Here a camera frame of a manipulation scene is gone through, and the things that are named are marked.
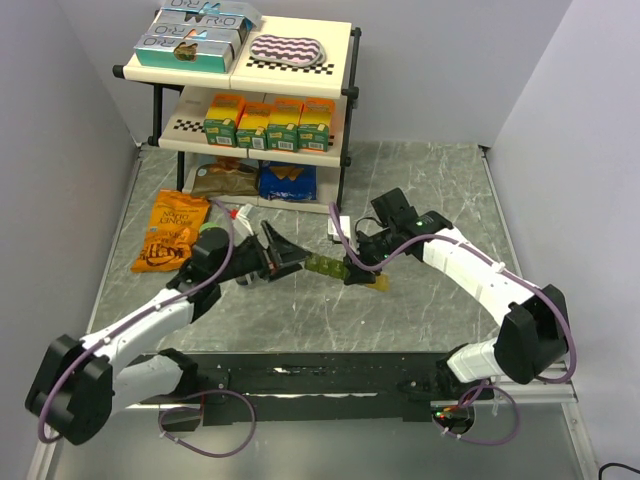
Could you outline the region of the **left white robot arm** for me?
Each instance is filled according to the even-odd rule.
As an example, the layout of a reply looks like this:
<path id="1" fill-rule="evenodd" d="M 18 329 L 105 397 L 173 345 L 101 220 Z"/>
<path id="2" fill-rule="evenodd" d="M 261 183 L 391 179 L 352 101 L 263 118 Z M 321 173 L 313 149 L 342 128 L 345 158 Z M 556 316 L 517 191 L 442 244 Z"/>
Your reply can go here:
<path id="1" fill-rule="evenodd" d="M 301 270 L 310 251 L 290 242 L 268 222 L 241 241 L 238 228 L 213 227 L 199 235 L 191 256 L 150 301 L 114 324 L 81 339 L 62 335 L 48 347 L 25 400 L 38 418 L 38 438 L 80 445 L 94 437 L 115 413 L 159 396 L 191 399 L 198 365 L 166 349 L 138 357 L 167 335 L 202 317 L 221 297 L 220 285 L 254 274 L 268 281 Z"/>

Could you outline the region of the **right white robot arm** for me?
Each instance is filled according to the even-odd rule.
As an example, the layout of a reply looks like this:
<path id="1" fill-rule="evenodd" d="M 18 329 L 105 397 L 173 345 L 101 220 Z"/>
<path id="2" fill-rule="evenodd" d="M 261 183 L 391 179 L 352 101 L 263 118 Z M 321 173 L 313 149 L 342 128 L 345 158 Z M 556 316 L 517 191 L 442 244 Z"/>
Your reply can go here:
<path id="1" fill-rule="evenodd" d="M 416 258 L 475 299 L 499 328 L 496 337 L 449 352 L 437 373 L 438 390 L 459 398 L 472 382 L 506 376 L 526 385 L 545 381 L 544 371 L 563 356 L 569 381 L 577 366 L 564 294 L 554 285 L 539 287 L 511 272 L 504 263 L 476 248 L 451 221 L 436 211 L 417 213 L 404 192 L 395 188 L 371 202 L 381 226 L 366 235 L 329 207 L 329 236 L 343 245 L 347 283 L 371 284 L 401 254 Z"/>

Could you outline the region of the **dark white-capped pill bottle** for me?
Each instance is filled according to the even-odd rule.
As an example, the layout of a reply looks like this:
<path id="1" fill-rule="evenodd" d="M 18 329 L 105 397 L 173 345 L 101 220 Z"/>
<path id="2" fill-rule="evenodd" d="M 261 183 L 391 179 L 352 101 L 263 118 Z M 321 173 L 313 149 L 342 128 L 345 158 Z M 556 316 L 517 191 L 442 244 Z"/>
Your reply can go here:
<path id="1" fill-rule="evenodd" d="M 256 283 L 256 279 L 254 277 L 238 277 L 235 282 L 240 287 L 251 287 Z"/>

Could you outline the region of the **green weekly pill organizer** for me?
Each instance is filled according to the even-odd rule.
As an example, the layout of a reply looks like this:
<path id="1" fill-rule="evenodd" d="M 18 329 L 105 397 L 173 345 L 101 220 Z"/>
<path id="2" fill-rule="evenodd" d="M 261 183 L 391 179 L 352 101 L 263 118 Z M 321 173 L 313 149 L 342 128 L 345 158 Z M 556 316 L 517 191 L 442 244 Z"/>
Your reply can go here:
<path id="1" fill-rule="evenodd" d="M 324 275 L 343 282 L 346 264 L 339 259 L 312 254 L 304 262 L 304 268 L 308 271 Z M 371 285 L 360 285 L 380 292 L 390 290 L 390 279 L 386 274 L 373 273 L 373 283 Z"/>

